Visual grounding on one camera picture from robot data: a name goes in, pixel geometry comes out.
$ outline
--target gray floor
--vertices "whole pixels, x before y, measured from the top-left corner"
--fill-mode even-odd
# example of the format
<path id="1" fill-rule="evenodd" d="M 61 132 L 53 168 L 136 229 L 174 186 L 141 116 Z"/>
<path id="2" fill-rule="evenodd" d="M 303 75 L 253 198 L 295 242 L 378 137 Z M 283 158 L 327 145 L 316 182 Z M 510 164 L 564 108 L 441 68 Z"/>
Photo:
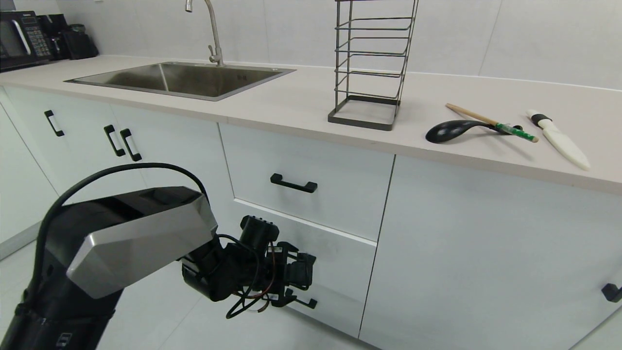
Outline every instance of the gray floor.
<path id="1" fill-rule="evenodd" d="M 0 262 L 0 336 L 32 273 L 34 244 Z M 98 350 L 375 349 L 295 311 L 269 308 L 225 319 L 233 299 L 213 303 L 189 286 L 174 262 L 130 286 Z"/>

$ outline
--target white countertop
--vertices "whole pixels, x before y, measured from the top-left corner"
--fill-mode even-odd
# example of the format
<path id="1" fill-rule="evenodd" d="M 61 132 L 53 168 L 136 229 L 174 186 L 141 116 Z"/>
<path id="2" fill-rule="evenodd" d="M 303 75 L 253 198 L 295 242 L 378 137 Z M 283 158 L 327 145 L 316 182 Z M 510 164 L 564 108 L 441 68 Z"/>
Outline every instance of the white countertop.
<path id="1" fill-rule="evenodd" d="M 275 67 L 296 71 L 219 102 L 63 82 L 165 61 L 167 59 L 119 56 L 63 61 L 2 73 L 0 85 L 162 111 L 622 195 L 622 137 L 618 134 L 622 130 L 622 91 L 409 73 L 393 130 L 378 131 L 327 121 L 335 101 L 335 76 L 330 68 L 277 65 Z M 445 108 L 448 102 L 503 123 L 522 125 L 526 132 L 541 140 L 530 143 L 515 136 L 490 136 L 490 131 L 475 128 L 449 143 L 429 143 L 424 136 L 431 127 L 462 118 Z M 530 108 L 552 118 L 557 127 L 577 143 L 590 160 L 590 171 L 577 168 L 553 148 L 541 130 L 526 118 L 525 111 Z"/>

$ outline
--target faucet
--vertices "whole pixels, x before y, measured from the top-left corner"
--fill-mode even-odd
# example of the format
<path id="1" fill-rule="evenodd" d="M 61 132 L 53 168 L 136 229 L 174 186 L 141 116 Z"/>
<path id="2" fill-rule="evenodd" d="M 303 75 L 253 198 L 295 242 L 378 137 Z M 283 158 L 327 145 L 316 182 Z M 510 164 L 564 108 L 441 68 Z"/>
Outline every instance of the faucet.
<path id="1" fill-rule="evenodd" d="M 214 7 L 211 5 L 210 0 L 205 0 L 207 9 L 210 11 L 211 32 L 214 34 L 214 45 L 216 45 L 216 54 L 211 45 L 207 45 L 210 50 L 210 62 L 216 63 L 217 67 L 223 67 L 223 49 L 220 47 L 220 40 L 218 40 L 218 29 L 216 28 L 216 16 L 214 15 Z M 186 0 L 186 12 L 192 12 L 192 0 Z"/>

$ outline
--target microwave keypad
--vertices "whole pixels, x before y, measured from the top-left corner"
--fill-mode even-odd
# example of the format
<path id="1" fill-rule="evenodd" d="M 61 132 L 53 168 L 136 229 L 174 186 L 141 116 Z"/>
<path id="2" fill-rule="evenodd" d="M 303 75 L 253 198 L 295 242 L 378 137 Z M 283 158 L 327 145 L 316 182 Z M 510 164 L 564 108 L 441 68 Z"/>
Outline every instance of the microwave keypad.
<path id="1" fill-rule="evenodd" d="M 28 33 L 28 38 L 32 43 L 32 46 L 35 48 L 35 54 L 37 56 L 49 56 L 50 49 L 47 47 L 45 43 L 45 38 L 43 37 L 43 33 L 37 27 L 28 27 L 26 28 Z"/>

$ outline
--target white knife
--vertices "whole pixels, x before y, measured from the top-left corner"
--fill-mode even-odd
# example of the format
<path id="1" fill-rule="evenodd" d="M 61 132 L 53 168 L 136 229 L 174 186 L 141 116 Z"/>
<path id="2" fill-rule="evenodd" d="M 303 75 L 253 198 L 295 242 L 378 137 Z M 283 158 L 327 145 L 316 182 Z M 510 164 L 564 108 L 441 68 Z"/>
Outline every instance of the white knife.
<path id="1" fill-rule="evenodd" d="M 590 162 L 585 154 L 581 152 L 581 149 L 567 135 L 563 134 L 553 124 L 553 121 L 548 116 L 534 110 L 528 110 L 527 116 L 536 126 L 543 130 L 544 136 L 557 148 L 559 153 L 581 169 L 590 170 Z"/>

